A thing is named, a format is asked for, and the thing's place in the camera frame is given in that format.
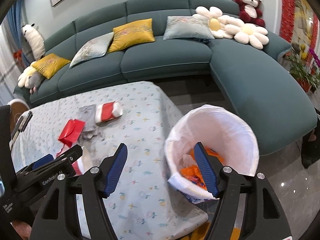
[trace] white plush toy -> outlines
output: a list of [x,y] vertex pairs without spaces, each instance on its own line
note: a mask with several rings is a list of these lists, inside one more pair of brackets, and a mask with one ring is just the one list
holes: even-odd
[[217,7],[210,7],[209,10],[203,6],[196,8],[196,14],[193,17],[206,17],[209,20],[209,28],[212,35],[217,39],[233,39],[233,35],[225,32],[226,19],[228,15],[222,15],[223,12]]
[[30,89],[30,94],[36,92],[42,81],[45,80],[45,77],[32,67],[33,63],[35,62],[32,62],[31,66],[27,67],[18,78],[18,87]]
[[244,23],[234,17],[228,18],[228,24],[225,26],[226,33],[234,35],[234,39],[242,44],[250,44],[256,49],[263,49],[264,45],[269,43],[268,31],[252,23]]
[[33,57],[35,60],[39,60],[45,54],[44,38],[33,26],[35,26],[34,23],[32,25],[26,24],[22,26],[21,30],[31,47]]
[[26,84],[28,77],[31,77],[36,72],[34,67],[27,67],[23,73],[18,77],[18,87],[23,88]]

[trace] tablecloth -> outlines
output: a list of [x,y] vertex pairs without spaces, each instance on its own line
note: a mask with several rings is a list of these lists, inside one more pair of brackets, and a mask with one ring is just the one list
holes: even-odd
[[[169,186],[164,155],[164,141],[182,114],[151,82],[103,88],[33,108],[30,123],[12,149],[16,171],[59,152],[62,143],[57,137],[69,119],[77,118],[78,108],[115,100],[123,116],[96,127],[95,136],[79,144],[90,152],[82,157],[85,170],[112,156],[120,143],[128,147],[117,188],[104,200],[118,239],[177,239],[192,232],[208,215]],[[90,238],[81,195],[77,206],[82,233]]]

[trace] screw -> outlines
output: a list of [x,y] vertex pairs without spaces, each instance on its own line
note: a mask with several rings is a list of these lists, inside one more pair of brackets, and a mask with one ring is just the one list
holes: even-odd
[[64,174],[59,174],[58,175],[58,180],[63,180],[66,176]]
[[223,171],[226,173],[230,173],[232,171],[232,168],[230,168],[229,166],[225,166],[223,167]]
[[98,167],[93,167],[93,168],[91,168],[90,172],[91,172],[92,174],[96,174],[96,173],[99,172],[99,168],[98,168]]
[[257,174],[257,177],[258,177],[259,179],[264,179],[266,176],[264,176],[263,173],[259,172],[259,173]]

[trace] stuffed animal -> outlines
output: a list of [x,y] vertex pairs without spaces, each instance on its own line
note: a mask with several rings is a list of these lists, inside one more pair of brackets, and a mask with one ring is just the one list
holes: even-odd
[[244,23],[253,23],[260,27],[265,27],[265,22],[258,17],[262,16],[262,12],[258,9],[261,0],[235,0],[240,6],[240,19]]
[[209,10],[203,6],[196,8],[196,14],[193,17],[206,17],[212,35],[217,39],[233,39],[233,35],[225,32],[224,27],[228,15],[222,15],[223,12],[217,7],[210,7]]
[[33,26],[35,26],[34,23],[32,25],[26,24],[22,26],[21,30],[31,47],[33,57],[35,60],[39,60],[45,54],[44,38]]
[[29,66],[27,67],[23,73],[18,77],[18,87],[23,88],[26,84],[27,78],[32,76],[32,74],[36,72],[36,69]]
[[45,79],[45,77],[32,66],[33,63],[35,62],[32,62],[31,66],[27,67],[18,78],[18,87],[30,89],[30,94],[33,94]]
[[33,94],[40,87],[43,80],[45,80],[45,77],[36,71],[27,78],[25,87],[30,89],[30,94]]

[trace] orange wrapper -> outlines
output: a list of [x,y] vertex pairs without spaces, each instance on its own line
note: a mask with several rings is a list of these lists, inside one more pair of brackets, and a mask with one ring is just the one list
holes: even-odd
[[[207,153],[211,156],[215,156],[219,159],[219,161],[223,164],[224,163],[224,159],[214,150],[210,149],[209,147],[204,147],[204,149],[207,151]],[[195,153],[193,151],[193,149],[190,151],[189,153],[192,158],[194,160],[195,159]],[[180,170],[180,173],[183,177],[185,177],[186,179],[190,180],[192,183],[196,184],[197,186],[207,190],[207,187],[205,186],[203,177],[201,175],[200,169],[198,168],[198,166],[196,165],[192,165],[190,167],[187,168],[183,168]]]

